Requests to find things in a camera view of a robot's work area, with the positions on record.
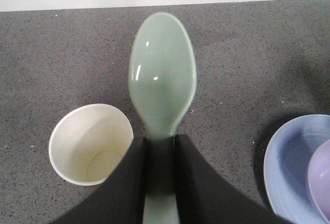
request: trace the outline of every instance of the blue plate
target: blue plate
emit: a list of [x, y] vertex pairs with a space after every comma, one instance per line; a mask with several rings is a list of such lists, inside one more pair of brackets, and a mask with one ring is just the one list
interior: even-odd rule
[[280, 127], [264, 161], [266, 191], [275, 214], [295, 224], [325, 224], [309, 200], [306, 177], [316, 148], [330, 139], [330, 116], [307, 115]]

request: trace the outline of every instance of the green plastic spoon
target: green plastic spoon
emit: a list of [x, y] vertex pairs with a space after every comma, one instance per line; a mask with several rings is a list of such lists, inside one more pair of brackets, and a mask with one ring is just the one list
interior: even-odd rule
[[129, 94], [148, 139], [143, 223], [178, 223], [173, 138], [196, 90], [192, 45], [182, 23], [158, 12], [141, 25], [129, 64]]

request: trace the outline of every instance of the paper cup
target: paper cup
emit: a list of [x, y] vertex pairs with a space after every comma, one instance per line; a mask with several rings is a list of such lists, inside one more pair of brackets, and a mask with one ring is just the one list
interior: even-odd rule
[[103, 183], [128, 150], [133, 130], [126, 116], [107, 104], [90, 104], [68, 113], [54, 128], [49, 159], [66, 181]]

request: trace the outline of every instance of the spoon handle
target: spoon handle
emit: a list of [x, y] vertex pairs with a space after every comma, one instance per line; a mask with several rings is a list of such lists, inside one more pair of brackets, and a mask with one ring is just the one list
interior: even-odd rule
[[173, 136], [148, 140], [143, 224], [178, 224], [173, 180]]

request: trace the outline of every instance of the gray speckled countertop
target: gray speckled countertop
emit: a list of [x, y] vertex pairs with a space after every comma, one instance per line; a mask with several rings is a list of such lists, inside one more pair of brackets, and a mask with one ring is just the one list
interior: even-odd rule
[[330, 114], [330, 0], [0, 12], [0, 223], [47, 223], [92, 192], [62, 180], [48, 159], [52, 129], [69, 111], [108, 103], [144, 134], [128, 62], [156, 11], [182, 21], [196, 57], [196, 96], [178, 132], [268, 207], [270, 137], [293, 117]]

